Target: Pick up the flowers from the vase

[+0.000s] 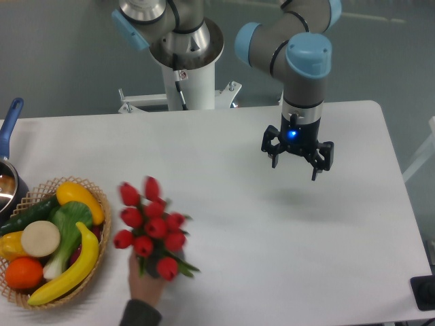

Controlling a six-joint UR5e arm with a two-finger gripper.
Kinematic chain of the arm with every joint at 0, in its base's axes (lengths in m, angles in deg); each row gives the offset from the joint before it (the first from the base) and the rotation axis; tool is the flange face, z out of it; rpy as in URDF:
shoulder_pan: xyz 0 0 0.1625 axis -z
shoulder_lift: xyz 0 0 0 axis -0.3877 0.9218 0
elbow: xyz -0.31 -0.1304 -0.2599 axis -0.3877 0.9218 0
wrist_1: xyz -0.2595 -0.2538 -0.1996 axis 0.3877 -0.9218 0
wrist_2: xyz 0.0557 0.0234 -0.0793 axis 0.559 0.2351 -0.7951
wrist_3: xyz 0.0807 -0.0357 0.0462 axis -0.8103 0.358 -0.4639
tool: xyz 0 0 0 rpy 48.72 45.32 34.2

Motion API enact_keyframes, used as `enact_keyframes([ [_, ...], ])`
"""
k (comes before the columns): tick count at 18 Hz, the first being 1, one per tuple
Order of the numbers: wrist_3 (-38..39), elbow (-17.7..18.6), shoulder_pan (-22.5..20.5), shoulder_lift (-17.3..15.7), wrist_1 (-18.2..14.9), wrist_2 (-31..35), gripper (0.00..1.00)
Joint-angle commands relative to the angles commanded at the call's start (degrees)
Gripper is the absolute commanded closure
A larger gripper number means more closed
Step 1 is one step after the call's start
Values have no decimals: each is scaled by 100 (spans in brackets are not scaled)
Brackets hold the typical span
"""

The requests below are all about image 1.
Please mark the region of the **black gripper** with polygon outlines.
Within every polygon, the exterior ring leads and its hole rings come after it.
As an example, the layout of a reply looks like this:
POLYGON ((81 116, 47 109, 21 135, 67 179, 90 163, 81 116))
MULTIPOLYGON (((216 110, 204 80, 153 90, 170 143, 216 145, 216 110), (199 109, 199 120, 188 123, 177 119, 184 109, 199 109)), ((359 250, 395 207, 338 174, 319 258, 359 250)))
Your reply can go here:
POLYGON ((261 151, 267 153, 271 159, 272 168, 276 168, 279 155, 283 152, 297 156, 305 156, 306 161, 313 167, 311 180, 317 175, 329 171, 334 161, 334 143, 318 142, 320 119, 310 124, 296 124, 291 126, 290 120, 281 116, 280 131, 269 125, 264 131, 261 151))

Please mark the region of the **grey sleeved forearm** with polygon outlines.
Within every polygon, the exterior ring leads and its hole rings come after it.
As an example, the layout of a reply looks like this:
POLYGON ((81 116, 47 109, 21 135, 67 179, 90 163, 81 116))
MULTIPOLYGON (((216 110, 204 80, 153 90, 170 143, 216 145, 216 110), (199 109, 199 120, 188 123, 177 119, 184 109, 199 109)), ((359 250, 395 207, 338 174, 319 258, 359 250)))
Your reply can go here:
POLYGON ((129 300, 120 320, 121 326, 157 326, 162 315, 151 305, 141 300, 129 300))

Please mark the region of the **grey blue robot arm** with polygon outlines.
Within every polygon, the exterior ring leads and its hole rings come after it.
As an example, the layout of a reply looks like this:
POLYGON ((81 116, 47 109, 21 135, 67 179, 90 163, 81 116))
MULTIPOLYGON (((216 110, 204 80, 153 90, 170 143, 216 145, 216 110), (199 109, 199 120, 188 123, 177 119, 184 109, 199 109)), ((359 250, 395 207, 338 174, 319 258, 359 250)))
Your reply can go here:
MULTIPOLYGON (((279 128, 269 126, 261 150, 273 164, 288 152, 314 174, 330 170, 334 144, 318 132, 331 70, 332 45, 324 33, 340 18, 340 1, 282 1, 273 26, 250 22, 234 41, 237 58, 283 85, 279 128)), ((215 62, 224 49, 219 26, 203 1, 120 1, 111 18, 136 50, 161 66, 171 111, 214 109, 215 62)))

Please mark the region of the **person's hand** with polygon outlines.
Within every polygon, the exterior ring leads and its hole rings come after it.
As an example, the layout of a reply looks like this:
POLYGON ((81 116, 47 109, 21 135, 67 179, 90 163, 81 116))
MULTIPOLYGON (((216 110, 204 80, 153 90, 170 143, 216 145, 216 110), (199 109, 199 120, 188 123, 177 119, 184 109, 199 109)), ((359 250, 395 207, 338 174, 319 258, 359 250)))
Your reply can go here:
POLYGON ((139 274, 139 262, 136 255, 132 252, 129 257, 128 284, 130 298, 145 302, 151 307, 157 307, 164 288, 167 284, 163 278, 152 278, 148 274, 139 274))

